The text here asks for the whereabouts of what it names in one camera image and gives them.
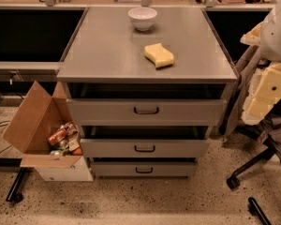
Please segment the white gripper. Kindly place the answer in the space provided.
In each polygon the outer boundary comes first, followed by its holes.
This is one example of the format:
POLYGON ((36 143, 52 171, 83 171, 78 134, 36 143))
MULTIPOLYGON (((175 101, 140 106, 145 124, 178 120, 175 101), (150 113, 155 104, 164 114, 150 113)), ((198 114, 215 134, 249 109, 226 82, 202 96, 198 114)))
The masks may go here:
POLYGON ((241 115, 246 124, 256 125, 281 99, 281 24, 260 22, 241 37, 241 42, 258 46, 261 55, 241 115))

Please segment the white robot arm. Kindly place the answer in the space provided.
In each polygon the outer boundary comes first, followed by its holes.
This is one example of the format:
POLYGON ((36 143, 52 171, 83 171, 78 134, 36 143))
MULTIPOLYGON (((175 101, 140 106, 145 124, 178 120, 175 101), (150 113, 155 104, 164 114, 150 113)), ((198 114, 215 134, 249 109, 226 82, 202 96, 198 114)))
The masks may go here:
POLYGON ((260 56, 270 62, 253 72, 244 100, 241 118, 248 125, 256 125, 281 100, 281 0, 262 22, 242 36, 241 42, 258 45, 260 56))

